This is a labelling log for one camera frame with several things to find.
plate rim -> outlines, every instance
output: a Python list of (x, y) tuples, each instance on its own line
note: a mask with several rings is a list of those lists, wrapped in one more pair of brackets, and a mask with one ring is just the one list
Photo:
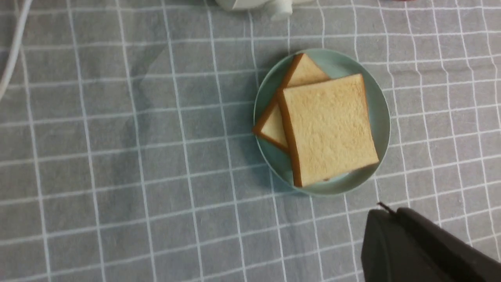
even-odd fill
[(389, 111), (389, 107), (388, 107), (388, 100), (386, 99), (386, 97), (384, 96), (383, 94), (383, 88), (381, 88), (381, 85), (379, 85), (379, 83), (377, 82), (377, 80), (374, 78), (374, 76), (362, 65), (360, 64), (357, 60), (355, 60), (354, 58), (342, 53), (342, 52), (339, 52), (339, 51), (336, 51), (336, 50), (332, 50), (332, 49), (327, 49), (327, 48), (309, 48), (309, 49), (303, 49), (303, 50), (300, 50), (300, 51), (297, 51), (295, 53), (292, 53), (292, 54), (289, 54), (285, 57), (283, 57), (281, 60), (279, 60), (269, 71), (268, 73), (266, 73), (266, 76), (265, 78), (263, 79), (263, 81), (261, 82), (261, 84), (259, 85), (259, 88), (258, 88), (258, 92), (256, 94), (256, 99), (254, 100), (254, 110), (253, 110), (253, 126), (255, 126), (256, 124), (256, 119), (257, 119), (257, 115), (256, 115), (256, 107), (257, 107), (257, 104), (258, 104), (258, 99), (259, 99), (259, 96), (260, 96), (260, 93), (261, 93), (261, 90), (263, 88), (263, 85), (265, 85), (265, 83), (270, 79), (270, 75), (272, 73), (274, 73), (276, 71), (276, 69), (281, 66), (281, 64), (290, 59), (292, 56), (295, 56), (297, 54), (301, 54), (301, 53), (306, 53), (306, 52), (309, 52), (309, 51), (323, 51), (323, 52), (328, 52), (328, 53), (334, 53), (336, 55), (341, 55), (343, 57), (346, 57), (350, 60), (352, 60), (354, 63), (356, 63), (358, 66), (362, 67), (362, 69), (364, 69), (371, 77), (372, 79), (374, 79), (374, 81), (376, 82), (376, 85), (378, 86), (379, 90), (381, 91), (381, 94), (383, 96), (383, 99), (384, 99), (384, 103), (386, 105), (386, 111), (388, 112), (388, 125), (389, 125), (389, 132), (388, 132), (388, 144), (386, 145), (386, 148), (384, 149), (384, 152), (383, 152), (383, 157), (381, 158), (381, 160), (379, 161), (379, 163), (377, 164), (377, 167), (376, 169), (374, 170), (374, 172), (367, 178), (365, 179), (362, 183), (360, 183), (359, 185), (347, 190), (347, 191), (344, 191), (344, 192), (339, 192), (339, 193), (331, 193), (331, 194), (320, 194), (320, 193), (315, 193), (315, 192), (311, 192), (311, 191), (308, 191), (308, 189), (302, 189), (302, 188), (299, 188), (299, 187), (296, 187), (295, 185), (292, 185), (290, 184), (289, 182), (285, 181), (285, 179), (282, 178), (282, 176), (280, 176), (276, 170), (273, 168), (273, 166), (270, 164), (270, 162), (268, 161), (268, 158), (265, 156), (265, 154), (263, 153), (263, 149), (261, 148), (261, 144), (259, 142), (259, 137), (257, 135), (254, 134), (254, 137), (256, 139), (256, 143), (258, 144), (258, 148), (259, 148), (259, 151), (261, 152), (261, 156), (263, 157), (263, 159), (265, 160), (266, 164), (268, 165), (268, 167), (271, 169), (271, 171), (282, 181), (284, 182), (287, 186), (290, 186), (292, 187), (294, 190), (296, 191), (299, 191), (301, 193), (305, 193), (307, 195), (310, 195), (310, 196), (314, 196), (314, 197), (324, 197), (324, 198), (330, 198), (330, 197), (337, 197), (339, 195), (342, 195), (342, 194), (345, 194), (347, 192), (351, 192), (351, 191), (355, 191), (356, 189), (360, 188), (363, 184), (365, 184), (367, 181), (369, 181), (371, 178), (374, 177), (374, 175), (376, 174), (376, 172), (379, 170), (381, 164), (383, 163), (383, 161), (385, 160), (386, 158), (386, 155), (388, 153), (388, 148), (390, 146), (390, 138), (391, 138), (391, 130), (392, 130), (392, 127), (391, 127), (391, 115), (390, 115), (390, 111)]

black object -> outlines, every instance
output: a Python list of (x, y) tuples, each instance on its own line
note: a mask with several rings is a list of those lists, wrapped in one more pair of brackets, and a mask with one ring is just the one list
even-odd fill
[(371, 210), (362, 267), (366, 282), (501, 282), (501, 264), (409, 208)]

bread slice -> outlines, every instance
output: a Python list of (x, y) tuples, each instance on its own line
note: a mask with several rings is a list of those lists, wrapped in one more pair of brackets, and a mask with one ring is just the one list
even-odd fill
[(279, 104), (295, 186), (379, 161), (361, 74), (283, 89)]
[[(326, 80), (329, 80), (329, 76), (308, 55), (298, 54), (292, 60), (292, 64), (277, 92), (286, 87), (306, 85)], [(257, 136), (268, 140), (282, 151), (286, 153), (289, 151), (284, 127), (282, 126), (282, 114), (278, 106), (277, 94), (273, 96), (265, 111), (256, 122), (253, 132)]]

white object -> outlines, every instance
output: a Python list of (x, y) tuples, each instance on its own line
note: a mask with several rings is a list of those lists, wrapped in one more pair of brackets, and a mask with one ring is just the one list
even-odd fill
[(312, 0), (216, 0), (226, 11), (250, 10), (263, 7), (272, 21), (283, 20), (292, 15), (292, 6)]
[(18, 23), (16, 24), (16, 31), (14, 32), (12, 39), (11, 52), (9, 53), (9, 58), (7, 59), (4, 74), (2, 75), (2, 79), (0, 80), (0, 101), (4, 97), (7, 86), (9, 85), (12, 74), (14, 73), (14, 67), (16, 66), (16, 61), (18, 60), (19, 49), (21, 48), (21, 40), (23, 39), (26, 19), (28, 18), (28, 12), (30, 11), (32, 2), (33, 0), (25, 0), (23, 9), (19, 14)]

light green plate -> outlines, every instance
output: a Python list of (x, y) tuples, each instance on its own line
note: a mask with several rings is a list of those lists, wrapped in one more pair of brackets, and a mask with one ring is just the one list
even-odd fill
[[(331, 78), (339, 78), (356, 73), (363, 74), (367, 102), (369, 105), (369, 119), (372, 130), (372, 138), (376, 146), (376, 152), (379, 160), (383, 160), (386, 150), (388, 149), (388, 142), (390, 139), (390, 114), (383, 92), (376, 80), (358, 62), (336, 51), (327, 49), (308, 49), (298, 53), (308, 54), (308, 56), (310, 56)], [(282, 78), (285, 76), (292, 59), (293, 55), (285, 57), (266, 75), (259, 88), (256, 103), (254, 105), (254, 124), (275, 94), (275, 91), (282, 82)], [(293, 185), (291, 160), (289, 156), (264, 139), (257, 138), (257, 141), (264, 159), (273, 172), (278, 175), (278, 177), (286, 183), (289, 183), (293, 188), (316, 196), (337, 195), (355, 189), (369, 179), (371, 175), (376, 172), (376, 169), (381, 163), (379, 162), (377, 164), (331, 178), (327, 181), (312, 184), (303, 188), (297, 188)]]

